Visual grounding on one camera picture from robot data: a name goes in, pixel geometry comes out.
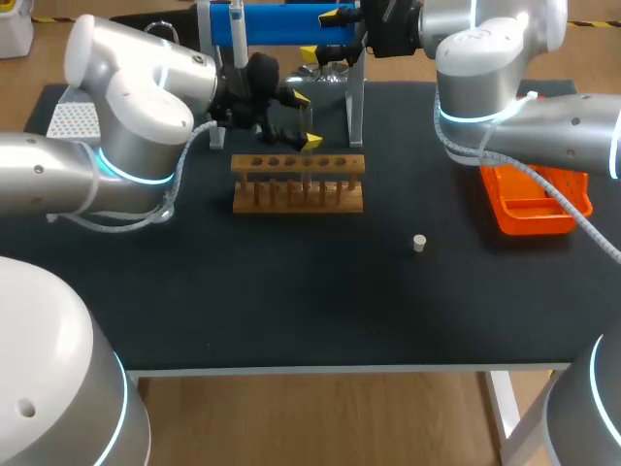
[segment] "black table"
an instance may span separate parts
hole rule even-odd
[[[44,90],[27,131],[45,134],[63,89]],[[232,215],[230,154],[286,151],[240,132],[222,152],[196,141],[167,224],[104,235],[3,218],[0,254],[72,286],[129,370],[570,362],[614,321],[618,267],[581,231],[504,236],[478,170],[452,163],[435,137],[434,91],[367,83],[363,215]],[[350,152],[343,87],[304,92],[322,150]],[[594,223],[621,238],[617,186],[593,177],[589,195]]]

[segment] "blue tube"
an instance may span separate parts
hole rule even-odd
[[[341,46],[353,39],[353,24],[323,29],[319,15],[336,4],[245,5],[245,35],[249,46]],[[212,43],[232,47],[227,4],[212,4]]]

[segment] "white cap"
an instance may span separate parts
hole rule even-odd
[[[567,30],[567,0],[548,0],[547,2],[547,49],[555,51],[565,41]]]
[[[425,249],[425,245],[427,244],[427,238],[423,235],[414,236],[414,250],[416,252],[422,252]]]
[[[82,15],[71,29],[65,50],[65,81],[73,87],[82,85],[90,61],[94,35],[93,15]]]
[[[496,17],[477,29],[444,39],[436,69],[447,76],[471,77],[502,70],[524,50],[524,27],[514,17]]]

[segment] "orange plastic basket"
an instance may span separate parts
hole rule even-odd
[[[531,166],[584,215],[593,214],[587,195],[589,176],[586,173]],[[576,222],[556,200],[528,175],[511,166],[480,167],[487,195],[498,224],[511,236],[562,235],[571,232]]]

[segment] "white cable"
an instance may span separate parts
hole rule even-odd
[[[75,212],[73,212],[73,214],[76,216],[86,212],[88,208],[91,206],[91,204],[93,203],[93,201],[95,200],[95,197],[97,196],[97,191],[99,191],[99,178],[100,178],[99,169],[97,168],[97,158],[95,156],[95,152],[93,152],[93,149],[91,149],[87,143],[84,143],[82,141],[78,141],[78,143],[84,147],[84,150],[86,150],[86,153],[88,154],[88,159],[90,160],[90,167],[92,169],[93,178],[92,178],[92,183],[90,184],[90,189],[88,190],[88,194],[86,195],[86,197],[84,198],[82,204],[78,207],[78,209]],[[60,215],[48,214],[46,218],[48,219],[50,223],[52,223],[56,221],[59,216],[63,216],[63,214],[60,214]]]
[[[453,143],[450,139],[444,135],[440,124],[440,95],[436,90],[436,101],[434,103],[434,126],[436,128],[436,134],[440,141],[444,144],[447,149],[450,149],[453,152],[460,152],[464,156],[470,157],[480,157],[480,150],[467,148],[465,146],[460,146],[458,144]],[[503,153],[493,152],[490,150],[485,150],[482,154],[482,158],[495,160],[497,162],[504,163],[506,165],[511,165],[512,167],[518,169],[522,173],[531,177],[539,186],[547,191],[547,193],[552,196],[561,207],[565,209],[575,221],[580,225],[580,227],[589,235],[593,241],[595,241],[600,248],[604,250],[612,259],[621,264],[621,251],[618,250],[612,243],[607,240],[602,233],[600,233],[595,226],[591,224],[589,220],[576,208],[573,204],[559,191],[552,183],[542,177],[535,170],[530,168],[528,165],[515,160]]]
[[[87,220],[78,216],[76,214],[63,214],[65,218],[77,223],[84,228],[88,228],[89,230],[97,231],[99,233],[126,233],[129,231],[139,230],[140,228],[144,228],[147,225],[150,225],[155,222],[163,221],[166,218],[169,218],[172,215],[172,211],[175,208],[175,201],[177,200],[177,196],[179,195],[180,186],[181,186],[181,178],[183,173],[183,165],[185,163],[185,157],[187,156],[187,152],[192,145],[192,142],[198,137],[199,134],[208,131],[211,128],[217,127],[216,121],[208,121],[206,123],[198,126],[187,138],[187,142],[185,143],[185,147],[183,148],[183,152],[181,153],[179,162],[177,163],[177,169],[175,170],[175,177],[173,180],[173,186],[170,191],[164,194],[164,202],[162,207],[159,207],[152,211],[150,214],[124,214],[124,213],[99,213],[99,215],[108,216],[112,218],[122,218],[122,219],[135,219],[137,217],[144,218],[141,221],[136,223],[130,223],[129,225],[120,225],[120,226],[108,226],[102,225],[99,223],[95,223],[94,221]],[[94,177],[99,177],[98,173],[93,174]]]

